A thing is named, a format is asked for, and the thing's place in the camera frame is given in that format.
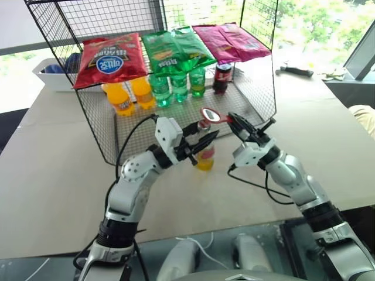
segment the orange juice bottle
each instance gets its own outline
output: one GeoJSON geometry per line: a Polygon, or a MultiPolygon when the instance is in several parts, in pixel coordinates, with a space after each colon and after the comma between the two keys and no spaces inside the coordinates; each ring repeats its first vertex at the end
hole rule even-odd
{"type": "Polygon", "coordinates": [[[122,83],[103,84],[101,88],[107,93],[107,99],[118,115],[130,116],[134,113],[134,104],[122,83]]]}
{"type": "MultiPolygon", "coordinates": [[[[205,120],[201,120],[198,122],[198,138],[202,138],[206,134],[208,134],[211,130],[211,125],[205,120]]],[[[211,143],[209,146],[201,150],[196,155],[197,165],[196,168],[202,171],[209,171],[212,169],[213,166],[213,156],[215,154],[215,148],[211,143]]]]}
{"type": "Polygon", "coordinates": [[[137,103],[143,109],[149,109],[155,106],[155,99],[152,96],[151,86],[148,84],[146,77],[133,79],[130,81],[130,84],[135,98],[137,99],[137,103]]]}

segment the pink chip bag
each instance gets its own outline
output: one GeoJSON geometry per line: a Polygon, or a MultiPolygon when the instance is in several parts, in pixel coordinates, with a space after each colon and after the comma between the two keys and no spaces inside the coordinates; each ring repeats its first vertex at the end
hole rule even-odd
{"type": "Polygon", "coordinates": [[[245,62],[271,54],[268,48],[235,23],[196,25],[193,29],[218,64],[245,62]]]}

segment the wire grid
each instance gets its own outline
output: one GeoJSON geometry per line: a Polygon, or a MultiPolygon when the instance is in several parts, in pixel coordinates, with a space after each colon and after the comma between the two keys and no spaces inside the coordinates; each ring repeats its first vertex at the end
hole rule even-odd
{"type": "Polygon", "coordinates": [[[241,27],[272,50],[278,0],[246,0],[241,27]]]}
{"type": "Polygon", "coordinates": [[[243,0],[164,0],[168,29],[186,25],[240,23],[243,0]]]}
{"type": "MultiPolygon", "coordinates": [[[[266,46],[272,47],[272,18],[277,0],[25,0],[38,28],[64,69],[66,59],[74,52],[81,51],[83,40],[94,37],[116,37],[129,32],[141,35],[160,30],[171,30],[186,25],[242,23],[242,27],[252,33],[266,46]]],[[[149,61],[144,46],[142,52],[149,61]]],[[[270,94],[273,81],[257,82],[251,72],[235,72],[234,84],[230,84],[227,94],[221,98],[213,95],[208,88],[203,100],[188,100],[183,105],[175,104],[168,109],[156,109],[160,116],[172,116],[185,126],[200,118],[202,105],[219,111],[235,111],[253,124],[261,124],[275,114],[274,94],[270,94]]],[[[74,84],[76,73],[68,73],[74,84]]],[[[138,109],[131,118],[116,116],[100,87],[79,90],[77,96],[87,117],[90,128],[105,158],[113,164],[118,146],[122,145],[130,129],[137,120],[152,111],[138,109]]],[[[127,153],[138,153],[147,148],[154,139],[154,125],[143,124],[129,143],[127,153]]],[[[220,135],[229,133],[225,124],[220,125],[220,135]]]]}
{"type": "MultiPolygon", "coordinates": [[[[247,118],[252,124],[259,125],[264,121],[258,115],[256,110],[249,104],[248,100],[236,89],[233,83],[229,83],[227,92],[224,95],[214,95],[212,90],[213,78],[206,79],[206,92],[203,98],[188,99],[179,104],[173,101],[173,104],[167,108],[153,108],[149,110],[141,109],[137,104],[136,111],[131,116],[116,115],[109,105],[105,94],[99,87],[79,90],[79,99],[82,100],[83,108],[87,107],[87,118],[91,128],[96,133],[96,140],[105,158],[109,164],[114,164],[118,155],[119,148],[124,143],[130,130],[146,116],[156,113],[159,116],[173,117],[181,128],[192,122],[202,119],[200,114],[201,107],[214,108],[220,112],[227,113],[235,111],[241,116],[247,118]],[[105,108],[105,113],[98,116],[91,110],[92,107],[105,108]]],[[[219,136],[231,133],[227,124],[213,125],[212,130],[220,130],[219,136]]],[[[126,158],[145,151],[151,144],[158,144],[155,134],[155,124],[148,121],[137,129],[127,144],[127,148],[122,155],[121,163],[126,158]]]]}
{"type": "Polygon", "coordinates": [[[263,122],[276,113],[272,55],[236,63],[233,81],[263,122]]]}
{"type": "Polygon", "coordinates": [[[81,46],[77,44],[69,30],[69,26],[66,24],[64,16],[61,13],[59,3],[48,2],[28,5],[28,8],[54,56],[57,58],[58,63],[73,85],[76,80],[77,71],[69,70],[65,66],[65,61],[72,53],[81,53],[81,46]]]}

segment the red chip bag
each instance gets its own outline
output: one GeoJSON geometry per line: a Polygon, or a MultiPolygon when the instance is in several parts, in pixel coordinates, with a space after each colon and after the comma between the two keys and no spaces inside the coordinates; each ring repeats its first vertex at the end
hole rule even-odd
{"type": "Polygon", "coordinates": [[[75,89],[147,75],[138,33],[113,39],[95,38],[84,41],[83,45],[75,89]]]}

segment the green chip bag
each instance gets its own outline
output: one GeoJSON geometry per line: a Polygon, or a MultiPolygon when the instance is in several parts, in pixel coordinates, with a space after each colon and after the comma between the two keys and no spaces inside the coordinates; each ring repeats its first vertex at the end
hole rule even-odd
{"type": "Polygon", "coordinates": [[[142,36],[156,76],[174,76],[216,62],[190,27],[142,36]]]}

